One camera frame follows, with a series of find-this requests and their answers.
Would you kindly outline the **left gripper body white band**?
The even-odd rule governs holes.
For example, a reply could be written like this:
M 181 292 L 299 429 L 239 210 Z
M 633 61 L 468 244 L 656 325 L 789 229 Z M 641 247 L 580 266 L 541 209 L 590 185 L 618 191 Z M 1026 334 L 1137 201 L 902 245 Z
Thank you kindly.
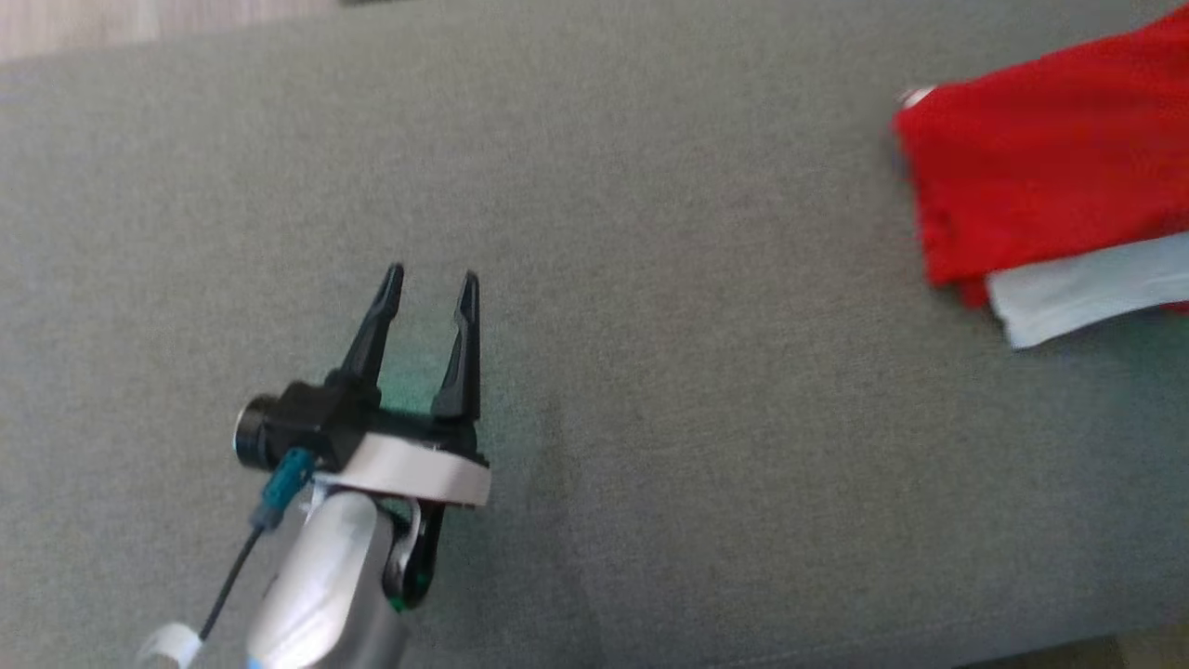
M 438 566 L 446 509 L 487 504 L 491 465 L 472 422 L 380 411 L 339 473 L 317 473 L 316 503 L 335 492 L 361 492 L 392 520 L 392 547 L 382 574 L 394 610 L 416 610 Z

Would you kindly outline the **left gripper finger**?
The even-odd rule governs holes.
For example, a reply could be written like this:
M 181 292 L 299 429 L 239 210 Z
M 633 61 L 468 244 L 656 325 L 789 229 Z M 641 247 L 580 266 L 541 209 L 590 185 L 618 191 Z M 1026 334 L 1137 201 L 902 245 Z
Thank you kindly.
M 480 283 L 468 270 L 453 314 L 457 335 L 430 414 L 438 422 L 474 423 L 482 415 Z
M 386 337 L 400 313 L 404 274 L 403 264 L 392 263 L 386 267 L 346 355 L 339 367 L 327 373 L 323 385 L 378 391 Z

